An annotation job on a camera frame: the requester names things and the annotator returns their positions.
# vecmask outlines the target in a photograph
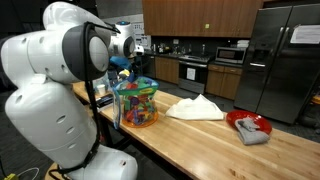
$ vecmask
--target microwave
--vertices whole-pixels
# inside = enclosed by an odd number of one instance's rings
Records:
[[[243,64],[247,48],[218,47],[216,62]]]

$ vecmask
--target black cable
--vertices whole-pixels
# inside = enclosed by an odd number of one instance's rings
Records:
[[[1,156],[0,156],[0,166],[1,166],[1,171],[3,173],[4,177],[7,177],[6,173],[4,172],[3,166],[2,166],[2,160],[1,160]]]
[[[83,51],[83,57],[84,57],[84,70],[85,70],[85,86],[86,86],[86,89],[87,89],[87,94],[89,96],[89,100],[90,100],[90,104],[91,104],[91,107],[92,107],[92,112],[93,112],[93,117],[96,121],[96,125],[97,125],[97,136],[96,138],[97,139],[100,139],[100,127],[101,127],[101,124],[100,124],[100,121],[99,121],[99,116],[98,116],[98,110],[97,110],[97,102],[96,102],[96,99],[95,99],[95,95],[94,95],[94,92],[93,92],[93,83],[91,80],[89,80],[89,77],[88,77],[88,68],[87,68],[87,65],[89,64],[88,62],[88,59],[90,59],[90,53],[89,53],[89,47],[87,47],[89,45],[89,38],[87,37],[87,35],[89,35],[89,31],[91,29],[91,27],[93,26],[91,23],[86,23],[87,26],[85,26],[85,32],[84,32],[84,40],[85,42],[83,43],[84,44],[84,51]]]
[[[54,180],[60,180],[59,178],[57,178],[57,176],[55,176],[54,174],[52,174],[52,172],[58,172],[58,169],[51,169],[48,174],[50,177],[52,177],[52,179]]]
[[[109,27],[100,26],[100,25],[98,25],[98,24],[95,24],[95,26],[100,27],[100,28],[103,28],[103,29],[108,29],[108,30],[110,30],[110,31],[113,31],[113,32],[116,32],[116,33],[121,34],[121,32],[119,31],[119,29],[116,28],[116,26],[115,26],[114,24],[110,24],[110,23],[107,23],[107,22],[104,22],[104,23],[105,23],[106,25],[111,26],[112,28],[110,29]]]

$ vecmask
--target stainless steel refrigerator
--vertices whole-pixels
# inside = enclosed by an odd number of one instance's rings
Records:
[[[320,74],[320,4],[257,13],[234,106],[294,123]]]

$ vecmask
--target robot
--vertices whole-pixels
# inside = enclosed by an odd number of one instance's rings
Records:
[[[44,31],[0,42],[0,63],[18,87],[6,102],[6,114],[30,143],[59,165],[60,173],[77,180],[135,179],[136,160],[99,143],[96,123],[70,85],[102,77],[110,52],[131,55],[133,41],[119,45],[130,35],[123,33],[124,38],[111,43],[110,30],[116,28],[64,2],[50,4],[43,22]]]

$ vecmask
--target gray cloth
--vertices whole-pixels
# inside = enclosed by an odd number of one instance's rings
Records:
[[[257,131],[259,128],[251,118],[238,119],[235,122],[239,130],[238,136],[244,145],[253,145],[265,143],[269,140],[269,135],[262,131]]]

